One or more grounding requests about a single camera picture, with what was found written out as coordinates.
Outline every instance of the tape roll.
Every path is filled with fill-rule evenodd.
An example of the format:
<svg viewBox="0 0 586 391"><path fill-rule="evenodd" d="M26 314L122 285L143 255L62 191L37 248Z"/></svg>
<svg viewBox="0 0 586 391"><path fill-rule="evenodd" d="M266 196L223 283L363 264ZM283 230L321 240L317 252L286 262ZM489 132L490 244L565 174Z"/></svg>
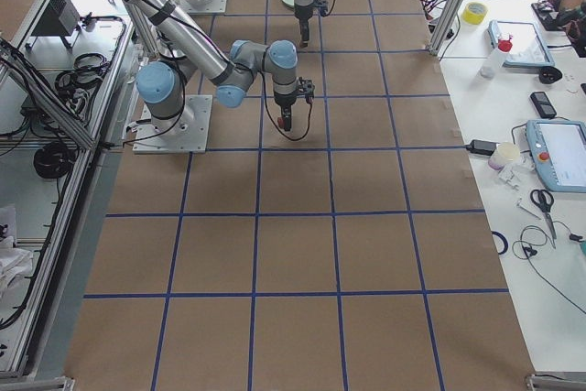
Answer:
<svg viewBox="0 0 586 391"><path fill-rule="evenodd" d="M478 25L486 17L488 8L480 2L470 2L461 13L461 18L471 25Z"/></svg>

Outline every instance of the white table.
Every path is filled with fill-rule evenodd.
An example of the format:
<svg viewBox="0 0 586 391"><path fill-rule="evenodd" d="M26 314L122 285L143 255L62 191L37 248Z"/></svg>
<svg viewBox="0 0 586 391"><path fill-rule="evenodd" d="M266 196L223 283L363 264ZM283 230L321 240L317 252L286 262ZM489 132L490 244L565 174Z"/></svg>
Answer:
<svg viewBox="0 0 586 391"><path fill-rule="evenodd" d="M469 1L472 0L464 0L462 7ZM548 94L558 115L586 121L586 94L580 88L580 83L586 82L586 59L579 59L573 49L552 50L556 66L565 77L550 86L541 84L535 73L505 70L491 81L478 75L492 50L486 32L489 20L538 23L530 7L535 1L482 0L489 9L487 18L478 26L462 21L459 36L441 62L466 142L474 138L511 141L513 126L538 118L529 101L529 94L535 91ZM543 31L543 34L549 45L568 43L563 33ZM523 130L517 130L515 135L521 149L525 149ZM470 161L493 230L504 234L512 243L526 225L548 229L543 220L515 206L518 198L528 200L532 189L543 188L534 171L521 169L517 173L519 189L514 190L498 179L485 157L471 155ZM563 221L576 234L586 235L586 194L554 195L554 220ZM557 231L557 248L540 250L532 261L543 276L586 308L586 255L568 240L569 234L563 226L557 224ZM585 372L586 316L541 280L528 262L517 259L510 251L501 257L501 262L535 369Z"/></svg>

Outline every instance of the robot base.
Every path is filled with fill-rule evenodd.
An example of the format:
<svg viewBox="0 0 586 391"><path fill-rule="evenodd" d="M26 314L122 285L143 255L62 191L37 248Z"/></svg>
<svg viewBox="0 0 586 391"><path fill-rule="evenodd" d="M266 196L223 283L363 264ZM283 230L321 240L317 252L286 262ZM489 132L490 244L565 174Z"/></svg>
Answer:
<svg viewBox="0 0 586 391"><path fill-rule="evenodd" d="M212 0L210 3L200 5L199 7L191 6L187 0L179 0L179 6L189 15L218 14L226 12L228 0Z"/></svg>
<svg viewBox="0 0 586 391"><path fill-rule="evenodd" d="M163 135L136 142L133 151L137 154L205 153L212 113L212 96L186 95L185 106L192 111L194 118L183 133L178 136ZM146 106L141 118L150 118L150 112ZM156 133L153 125L140 125L136 132L136 139L152 136Z"/></svg>

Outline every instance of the brown paper floor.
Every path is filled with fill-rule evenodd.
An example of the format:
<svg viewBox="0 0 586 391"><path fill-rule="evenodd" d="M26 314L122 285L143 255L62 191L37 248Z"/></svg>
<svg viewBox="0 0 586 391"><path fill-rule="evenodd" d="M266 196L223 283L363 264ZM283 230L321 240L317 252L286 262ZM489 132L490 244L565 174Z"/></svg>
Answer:
<svg viewBox="0 0 586 391"><path fill-rule="evenodd" d="M298 39L279 0L227 13L202 21L223 49ZM524 389L428 40L417 0L338 0L299 53L306 140L275 132L257 81L240 108L214 103L205 155L125 150L66 368L81 391Z"/></svg>

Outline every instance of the bottle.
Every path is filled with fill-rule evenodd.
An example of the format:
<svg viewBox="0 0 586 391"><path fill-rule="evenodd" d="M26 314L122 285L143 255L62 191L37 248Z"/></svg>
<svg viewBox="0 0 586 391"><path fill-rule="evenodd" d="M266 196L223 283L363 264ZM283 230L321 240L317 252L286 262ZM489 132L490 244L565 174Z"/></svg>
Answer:
<svg viewBox="0 0 586 391"><path fill-rule="evenodd" d="M491 55L488 56L480 68L480 74L489 80L494 78L494 75L496 75L497 71L503 66L503 63L505 63L512 48L513 43L510 37L508 40L499 39L498 45L493 49Z"/></svg>

